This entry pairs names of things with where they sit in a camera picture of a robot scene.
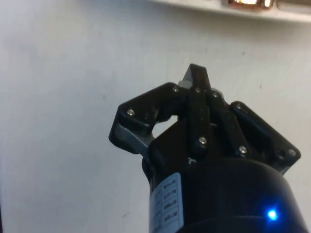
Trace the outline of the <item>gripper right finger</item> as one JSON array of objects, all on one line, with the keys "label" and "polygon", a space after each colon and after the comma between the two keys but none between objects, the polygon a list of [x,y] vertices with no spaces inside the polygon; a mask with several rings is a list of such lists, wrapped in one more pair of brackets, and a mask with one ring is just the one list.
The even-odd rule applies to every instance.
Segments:
[{"label": "gripper right finger", "polygon": [[225,157],[261,162],[285,174],[301,157],[299,150],[240,101],[228,104],[212,89],[207,69],[194,65],[194,147],[204,156],[220,150]]}]

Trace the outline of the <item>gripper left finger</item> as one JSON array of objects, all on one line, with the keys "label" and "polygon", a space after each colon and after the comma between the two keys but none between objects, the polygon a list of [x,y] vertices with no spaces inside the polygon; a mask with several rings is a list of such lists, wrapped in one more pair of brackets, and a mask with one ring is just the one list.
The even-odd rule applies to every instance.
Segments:
[{"label": "gripper left finger", "polygon": [[171,116],[186,125],[186,151],[194,159],[209,149],[209,79],[205,67],[190,64],[181,84],[165,83],[121,104],[109,134],[116,147],[149,159],[153,128]]}]

